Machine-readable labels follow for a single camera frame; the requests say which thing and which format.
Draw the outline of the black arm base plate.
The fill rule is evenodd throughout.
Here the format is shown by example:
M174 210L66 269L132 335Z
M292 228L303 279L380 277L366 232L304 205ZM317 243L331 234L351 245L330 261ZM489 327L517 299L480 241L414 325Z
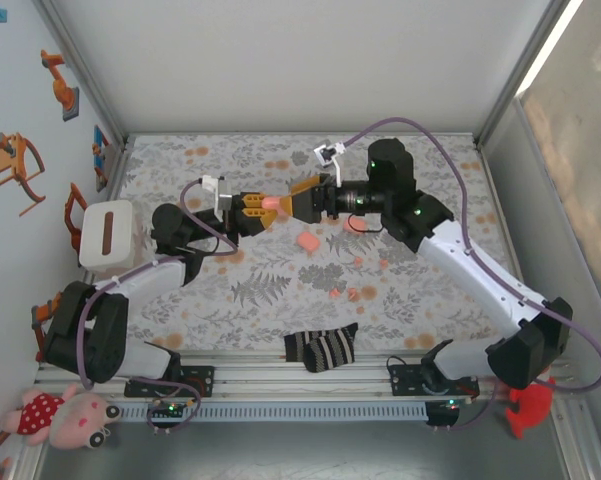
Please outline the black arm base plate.
M169 380L169 383L181 383L194 388L201 397L211 397L214 387L215 368L213 366L182 366L179 375L175 380ZM192 398L193 394L189 389L180 388L171 385L157 385L145 381L129 380L124 387L124 396L126 398L149 398L149 397L167 397L180 396Z
M480 394L478 382L470 377L447 380L433 376L428 382L426 369L420 364L392 364L388 371L392 394L396 397L477 397Z

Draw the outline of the small circuit board green light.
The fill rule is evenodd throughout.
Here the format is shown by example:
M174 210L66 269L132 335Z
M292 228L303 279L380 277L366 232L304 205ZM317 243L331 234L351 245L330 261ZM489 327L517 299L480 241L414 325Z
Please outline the small circuit board green light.
M472 399L447 399L434 400L425 403L427 415L426 424L432 428L442 428L446 430L461 430L470 426L470 422L461 423L460 413L463 407L470 406Z
M151 419L180 420L185 417L187 410L192 406L191 402L180 403L175 401L156 400L149 408L148 415Z

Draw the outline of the black white striped sock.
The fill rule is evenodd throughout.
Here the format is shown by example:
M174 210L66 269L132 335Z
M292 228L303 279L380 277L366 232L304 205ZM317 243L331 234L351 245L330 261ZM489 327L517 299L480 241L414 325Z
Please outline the black white striped sock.
M358 324L330 330L301 331L285 335L287 362L301 362L310 373L322 373L355 362Z

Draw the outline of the aluminium mounting rail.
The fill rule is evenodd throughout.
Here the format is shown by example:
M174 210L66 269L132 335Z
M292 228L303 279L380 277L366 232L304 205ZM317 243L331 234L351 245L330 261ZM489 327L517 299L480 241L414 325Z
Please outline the aluminium mounting rail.
M286 361L280 352L186 351L181 361L214 368L213 401L384 401L392 398L390 356L418 364L421 352L357 350L353 364L319 374Z

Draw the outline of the pink plush pig toy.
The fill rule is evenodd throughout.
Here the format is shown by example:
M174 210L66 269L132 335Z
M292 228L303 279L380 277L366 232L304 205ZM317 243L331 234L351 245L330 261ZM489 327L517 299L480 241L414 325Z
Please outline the pink plush pig toy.
M48 442L60 450L101 447L110 435L108 426L122 415L118 406L89 391L78 393L74 384L60 395L31 388L21 403L2 417L0 428L24 436L29 446Z

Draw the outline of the aluminium frame post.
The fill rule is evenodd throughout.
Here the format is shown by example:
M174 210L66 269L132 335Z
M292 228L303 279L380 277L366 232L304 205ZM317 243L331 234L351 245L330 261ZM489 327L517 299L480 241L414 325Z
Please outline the aluminium frame post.
M80 86L84 89L91 105L117 145L124 147L128 132L105 95L103 85L96 79L95 70L87 61L86 50L79 45L68 20L59 9L59 0L31 0L47 30L58 45L61 54L68 60Z
M475 135L478 148L493 135L509 105L534 82L582 3L583 0L549 0L495 105Z

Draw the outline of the white tissue box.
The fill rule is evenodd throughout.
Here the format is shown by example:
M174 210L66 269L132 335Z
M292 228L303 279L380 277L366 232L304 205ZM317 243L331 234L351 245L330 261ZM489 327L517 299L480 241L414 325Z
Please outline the white tissue box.
M136 222L128 200L90 205L83 218L79 250L82 267L94 274L127 270L135 257Z

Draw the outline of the blue orange machine sticker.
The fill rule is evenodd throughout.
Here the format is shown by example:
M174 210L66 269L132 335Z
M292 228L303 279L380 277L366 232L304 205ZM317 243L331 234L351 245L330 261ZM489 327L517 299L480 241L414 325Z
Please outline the blue orange machine sticker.
M107 152L109 147L110 142L104 132L98 125L95 125L93 130L92 155L97 192L104 190L108 184Z

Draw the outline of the grey floral table mat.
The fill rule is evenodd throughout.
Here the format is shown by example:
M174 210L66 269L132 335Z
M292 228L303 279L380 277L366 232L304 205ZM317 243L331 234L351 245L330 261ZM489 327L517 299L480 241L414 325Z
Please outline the grey floral table mat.
M226 178L236 192L284 195L317 175L318 136L141 136L124 163L120 198L136 218L136 262L152 258L154 211L185 203L212 206L196 185L203 175ZM281 216L242 239L233 255L212 257L189 285L157 297L130 319L130 339L172 349L281 350L285 335L351 323L361 350L427 349L445 339L493 337L496 325L478 302L437 266L412 254L380 226L343 229L347 216L308 225ZM296 238L321 241L308 253Z

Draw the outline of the orange grey gripper sticker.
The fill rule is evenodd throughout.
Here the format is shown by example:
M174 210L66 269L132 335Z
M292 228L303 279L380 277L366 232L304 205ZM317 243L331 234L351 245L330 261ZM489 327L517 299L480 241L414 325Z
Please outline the orange grey gripper sticker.
M30 185L33 179L45 171L41 155L28 138L18 132L11 135L0 132L0 174L7 174L0 179L0 186L15 182L31 201L31 204L19 213L20 217L46 199L45 195L36 194Z

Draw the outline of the aluminium table edge bar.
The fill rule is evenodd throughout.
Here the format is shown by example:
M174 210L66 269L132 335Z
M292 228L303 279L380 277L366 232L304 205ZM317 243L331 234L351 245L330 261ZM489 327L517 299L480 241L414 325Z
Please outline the aluminium table edge bar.
M320 138L344 138L348 139L355 136L359 132L346 132L346 131L135 131L126 134L126 139L137 138L141 136L228 136L228 135L301 135L301 136L319 136ZM468 136L475 139L475 134L468 131L432 131L432 135L436 137L440 136ZM397 129L384 129L380 128L367 135L394 135L394 136L417 136L424 135L424 133L414 130L397 130Z

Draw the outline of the red toy figure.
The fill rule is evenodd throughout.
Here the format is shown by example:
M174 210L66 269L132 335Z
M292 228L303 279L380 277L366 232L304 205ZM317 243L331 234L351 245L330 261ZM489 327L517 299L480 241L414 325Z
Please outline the red toy figure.
M534 383L520 390L510 388L508 400L516 409L505 409L505 418L512 435L522 439L526 430L541 424L548 416L553 401L553 390Z

